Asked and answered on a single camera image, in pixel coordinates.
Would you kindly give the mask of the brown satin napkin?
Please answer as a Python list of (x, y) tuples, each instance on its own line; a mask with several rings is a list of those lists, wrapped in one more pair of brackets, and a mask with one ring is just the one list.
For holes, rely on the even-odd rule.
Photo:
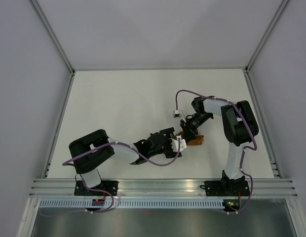
[(192, 139), (190, 139), (185, 136), (184, 131), (177, 133), (176, 136), (181, 136), (182, 138), (184, 138), (187, 146), (199, 146), (199, 145), (202, 145), (204, 141), (203, 135), (197, 135), (193, 137)]

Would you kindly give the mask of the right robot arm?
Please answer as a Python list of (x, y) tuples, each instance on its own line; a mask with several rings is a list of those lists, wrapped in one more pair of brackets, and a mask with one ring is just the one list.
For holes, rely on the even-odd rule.
[(182, 135), (187, 144), (199, 143), (198, 133), (201, 127), (214, 116), (220, 116), (223, 123), (224, 135), (229, 142), (228, 159), (220, 181), (206, 182), (205, 190), (209, 196), (236, 195), (241, 192), (249, 195), (249, 185), (245, 180), (247, 174), (243, 171), (243, 161), (246, 149), (255, 151), (257, 144), (255, 136), (259, 127), (248, 101), (236, 103), (226, 99), (211, 97), (195, 97), (191, 103), (194, 114), (181, 119)]

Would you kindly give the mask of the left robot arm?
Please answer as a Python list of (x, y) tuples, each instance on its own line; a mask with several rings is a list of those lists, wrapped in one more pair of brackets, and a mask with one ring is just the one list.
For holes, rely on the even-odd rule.
[(187, 148), (182, 135), (174, 135), (174, 128), (152, 133), (136, 143), (123, 143), (109, 137), (99, 129), (69, 144), (72, 158), (63, 166), (73, 166), (85, 183), (85, 189), (93, 196), (102, 192), (102, 178), (98, 167), (109, 159), (122, 160), (130, 165), (150, 163), (165, 167), (172, 164)]

